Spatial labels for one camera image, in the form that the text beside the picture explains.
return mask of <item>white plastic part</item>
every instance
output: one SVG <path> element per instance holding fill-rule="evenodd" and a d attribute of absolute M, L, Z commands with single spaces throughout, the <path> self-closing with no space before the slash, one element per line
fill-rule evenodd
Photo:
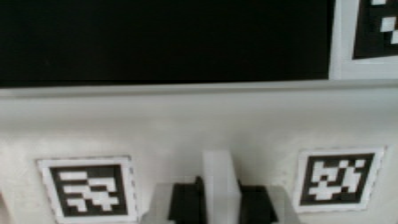
<path fill-rule="evenodd" d="M 374 0 L 372 1 L 372 5 L 386 5 L 388 4 L 388 0 Z"/>
<path fill-rule="evenodd" d="M 395 25 L 397 25 L 397 17 L 395 16 L 384 17 L 383 18 L 383 28 L 381 28 L 381 31 L 383 32 L 395 31 Z"/>
<path fill-rule="evenodd" d="M 398 30 L 393 32 L 392 44 L 398 44 Z"/>
<path fill-rule="evenodd" d="M 205 191 L 210 224 L 239 224 L 241 187 L 230 151 L 205 151 Z"/>

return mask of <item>white surface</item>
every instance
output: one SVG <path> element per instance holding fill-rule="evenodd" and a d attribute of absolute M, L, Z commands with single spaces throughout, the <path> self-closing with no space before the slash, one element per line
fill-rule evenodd
<path fill-rule="evenodd" d="M 34 160 L 130 155 L 139 211 L 157 183 L 194 182 L 205 149 L 232 150 L 249 184 L 294 195 L 305 148 L 390 145 L 367 211 L 306 224 L 398 221 L 398 82 L 235 83 L 0 90 L 0 189 L 13 224 L 54 224 Z"/>
<path fill-rule="evenodd" d="M 358 11 L 360 0 L 336 0 L 329 79 L 398 79 L 398 56 L 352 60 Z"/>
<path fill-rule="evenodd" d="M 228 150 L 205 151 L 205 196 L 210 224 L 241 223 L 241 187 Z"/>
<path fill-rule="evenodd" d="M 43 159 L 38 158 L 38 171 L 43 175 L 43 190 L 49 194 L 50 203 L 49 206 L 52 206 L 54 213 L 52 217 L 58 220 L 58 223 L 61 224 L 82 224 L 82 223 L 116 223 L 116 222 L 127 222 L 127 223 L 137 223 L 139 222 L 139 214 L 137 214 L 137 197 L 136 197 L 136 180 L 134 180 L 134 167 L 132 167 L 132 161 L 129 157 L 91 157 L 86 158 L 82 156 L 79 158 L 79 154 L 75 155 L 75 158 L 61 157 L 58 159 Z M 129 214 L 127 215 L 113 215 L 113 216 L 82 216 L 82 217 L 68 217 L 65 216 L 65 211 L 61 208 L 61 201 L 59 201 L 59 194 L 56 190 L 56 183 L 52 179 L 52 167 L 77 167 L 77 166 L 98 166 L 98 165 L 121 165 L 121 175 L 123 175 L 123 188 L 125 188 L 125 194 L 130 196 L 127 197 L 127 207 L 129 207 Z M 109 197 L 109 194 L 104 194 L 104 192 L 91 192 L 90 186 L 77 185 L 77 186 L 65 186 L 65 191 L 68 193 L 82 193 L 86 199 L 93 199 L 93 203 L 97 205 L 104 205 L 104 209 L 111 209 L 111 204 L 118 204 L 116 198 Z M 68 200 L 70 205 L 77 205 L 81 208 L 79 211 L 88 211 L 86 203 L 79 200 Z"/>

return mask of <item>white panel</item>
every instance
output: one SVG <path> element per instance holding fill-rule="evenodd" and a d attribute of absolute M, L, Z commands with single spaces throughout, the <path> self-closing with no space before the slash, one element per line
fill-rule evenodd
<path fill-rule="evenodd" d="M 42 158 L 132 157 L 143 216 L 157 184 L 193 183 L 203 174 L 205 148 L 232 150 L 242 182 L 283 186 L 292 198 L 301 150 L 381 144 L 392 147 L 368 210 L 299 218 L 306 224 L 397 223 L 397 102 L 395 80 L 0 90 L 13 224 L 56 224 Z"/>
<path fill-rule="evenodd" d="M 203 163 L 209 222 L 239 224 L 242 195 L 230 151 L 205 151 Z"/>

